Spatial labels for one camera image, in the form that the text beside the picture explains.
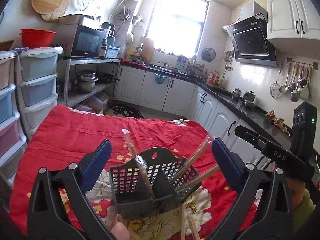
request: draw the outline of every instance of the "dish rack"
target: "dish rack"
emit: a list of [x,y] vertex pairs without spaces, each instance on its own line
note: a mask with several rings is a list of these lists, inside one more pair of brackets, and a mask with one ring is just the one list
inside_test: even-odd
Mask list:
[[151,197],[139,176],[139,168],[134,159],[120,166],[109,167],[113,200],[118,213],[125,219],[175,209],[201,186],[200,182],[193,187],[179,190],[179,187],[198,176],[193,166],[172,185],[169,182],[169,178],[185,164],[187,158],[176,158],[164,147],[150,148],[139,155],[148,165],[147,173],[156,199]]

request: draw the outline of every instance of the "red blanket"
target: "red blanket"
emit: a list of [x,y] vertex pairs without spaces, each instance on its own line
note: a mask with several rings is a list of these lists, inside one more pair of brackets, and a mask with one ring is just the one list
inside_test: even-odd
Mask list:
[[[206,130],[193,121],[187,122],[186,126],[179,126],[174,122],[162,120],[99,116],[75,112],[63,105],[56,106],[28,144],[20,160],[14,181],[9,214],[25,234],[30,192],[38,170],[41,167],[46,167],[51,171],[60,170],[71,162],[79,162],[86,153],[94,151],[105,138],[112,144],[112,155],[105,166],[106,171],[109,166],[121,165],[131,158],[121,132],[122,128],[131,132],[132,142],[137,152],[151,147],[166,147],[175,156],[187,158],[207,135]],[[196,161],[194,167],[201,173],[215,163],[211,150],[208,148]],[[102,179],[100,182],[106,182],[108,173],[103,172],[100,179]],[[72,224],[81,228],[67,195],[63,190],[60,194]],[[94,201],[92,206],[108,225],[110,217],[116,212],[110,192],[104,191],[97,182],[95,188],[88,192],[87,196],[90,201]],[[203,181],[202,187],[188,202],[188,207],[194,213],[197,228],[201,229],[199,231],[201,238],[209,235],[217,226],[235,198],[236,192],[229,189],[220,171]],[[255,206],[253,205],[243,228],[249,226],[254,212]],[[160,216],[126,223],[127,226],[140,233],[144,239],[178,239],[179,228],[175,226],[176,218],[177,214],[172,211],[171,221],[164,221]],[[154,225],[158,222],[162,225],[163,230],[161,231],[157,226],[156,236]]]

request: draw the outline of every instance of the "white kitchen cabinet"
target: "white kitchen cabinet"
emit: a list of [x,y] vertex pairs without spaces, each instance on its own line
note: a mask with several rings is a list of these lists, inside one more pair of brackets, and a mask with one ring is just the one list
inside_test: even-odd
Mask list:
[[[239,120],[239,122],[236,126],[238,126],[238,125],[242,125],[248,129],[254,131],[254,129],[251,128],[242,119]],[[257,150],[256,148],[253,147],[253,145],[251,145],[247,141],[236,136],[234,131],[230,135],[230,138],[229,138],[228,142],[226,143],[226,146],[228,147],[230,152],[234,152],[234,153],[238,154],[244,163],[256,164],[257,161],[263,156],[259,150]]]
[[172,78],[169,86],[162,111],[186,116],[196,85]]
[[137,105],[146,71],[126,66],[120,66],[116,100]]
[[167,77],[162,84],[158,84],[155,73],[147,71],[141,89],[139,106],[162,111],[171,79]]
[[201,109],[197,114],[196,122],[201,124],[206,130],[208,129],[210,118],[213,116],[219,101],[212,95],[204,92],[201,101]]
[[305,39],[320,39],[320,16],[310,0],[296,0],[301,37]]
[[222,103],[218,103],[212,118],[207,126],[207,132],[214,137],[220,137],[226,144],[234,132],[239,118],[226,108]]
[[295,0],[267,0],[267,39],[300,38],[300,20]]
[[197,119],[198,113],[202,107],[202,98],[204,95],[204,90],[201,87],[196,86],[188,109],[187,118],[189,120],[195,121]]

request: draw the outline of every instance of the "black countertop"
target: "black countertop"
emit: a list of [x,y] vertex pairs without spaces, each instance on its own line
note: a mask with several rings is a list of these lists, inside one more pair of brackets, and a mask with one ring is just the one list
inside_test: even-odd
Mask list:
[[266,111],[256,107],[255,109],[248,109],[244,107],[241,100],[235,101],[232,99],[232,93],[220,88],[211,87],[203,82],[198,82],[193,78],[189,78],[186,75],[179,74],[177,72],[167,72],[154,66],[141,66],[137,64],[130,64],[128,62],[121,63],[121,65],[133,67],[137,69],[142,69],[145,71],[157,73],[159,75],[165,75],[181,80],[188,81],[190,83],[196,84],[197,86],[204,89],[213,97],[217,98],[225,107],[232,111],[236,116],[244,120],[248,125],[256,130],[258,134],[269,139],[270,141],[280,144],[286,150],[290,150],[291,138],[281,132],[278,128],[272,125],[266,118]]

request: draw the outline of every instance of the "bright window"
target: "bright window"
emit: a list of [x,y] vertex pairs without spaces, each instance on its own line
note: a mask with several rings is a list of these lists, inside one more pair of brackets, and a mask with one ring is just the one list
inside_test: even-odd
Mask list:
[[192,57],[198,52],[209,2],[157,0],[146,37],[156,49]]

